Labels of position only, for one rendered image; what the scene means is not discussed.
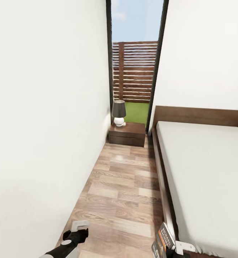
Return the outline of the hardback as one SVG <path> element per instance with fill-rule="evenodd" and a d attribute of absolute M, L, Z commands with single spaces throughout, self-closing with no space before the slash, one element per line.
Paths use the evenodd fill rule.
<path fill-rule="evenodd" d="M 165 222 L 162 223 L 151 246 L 154 258 L 167 258 L 166 248 L 175 250 L 175 240 Z"/>

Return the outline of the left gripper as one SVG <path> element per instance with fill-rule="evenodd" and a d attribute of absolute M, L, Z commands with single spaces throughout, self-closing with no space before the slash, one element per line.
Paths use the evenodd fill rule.
<path fill-rule="evenodd" d="M 85 229 L 78 230 L 77 232 L 71 232 L 69 230 L 64 233 L 63 240 L 65 240 L 66 238 L 69 238 L 70 236 L 75 236 L 77 239 L 77 245 L 78 245 L 79 243 L 84 243 L 88 235 L 89 235 L 88 228 L 86 230 Z"/>

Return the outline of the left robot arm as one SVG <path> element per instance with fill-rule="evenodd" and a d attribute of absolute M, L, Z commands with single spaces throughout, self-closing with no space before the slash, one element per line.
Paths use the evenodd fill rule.
<path fill-rule="evenodd" d="M 76 258 L 77 245 L 84 243 L 89 235 L 88 228 L 78 230 L 78 227 L 88 226 L 89 220 L 73 221 L 71 231 L 64 233 L 63 242 L 50 252 L 45 253 L 39 258 Z"/>

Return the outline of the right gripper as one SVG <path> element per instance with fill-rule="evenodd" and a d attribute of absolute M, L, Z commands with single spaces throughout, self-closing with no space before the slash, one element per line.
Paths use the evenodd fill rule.
<path fill-rule="evenodd" d="M 183 253 L 183 255 L 177 254 L 175 250 L 172 250 L 169 248 L 166 248 L 166 257 L 167 258 L 191 258 L 190 254 L 188 253 Z"/>

